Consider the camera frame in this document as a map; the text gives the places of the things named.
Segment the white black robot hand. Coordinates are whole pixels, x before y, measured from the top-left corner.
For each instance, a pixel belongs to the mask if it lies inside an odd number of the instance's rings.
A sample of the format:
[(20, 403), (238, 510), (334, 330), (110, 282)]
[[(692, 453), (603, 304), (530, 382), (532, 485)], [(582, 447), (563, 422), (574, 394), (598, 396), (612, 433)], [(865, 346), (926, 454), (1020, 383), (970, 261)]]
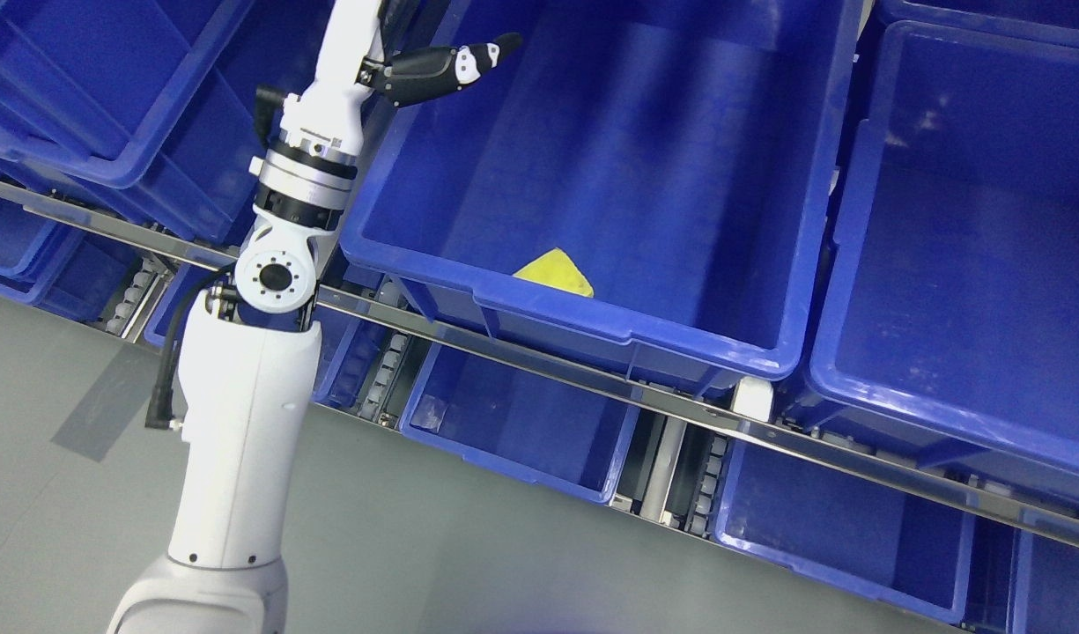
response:
[(285, 96), (270, 150), (293, 160), (347, 165), (365, 144), (361, 106), (371, 96), (405, 107), (454, 95), (498, 68), (523, 43), (519, 33), (503, 33), (493, 41), (386, 54), (383, 13), (381, 1), (336, 1), (314, 79), (300, 95)]

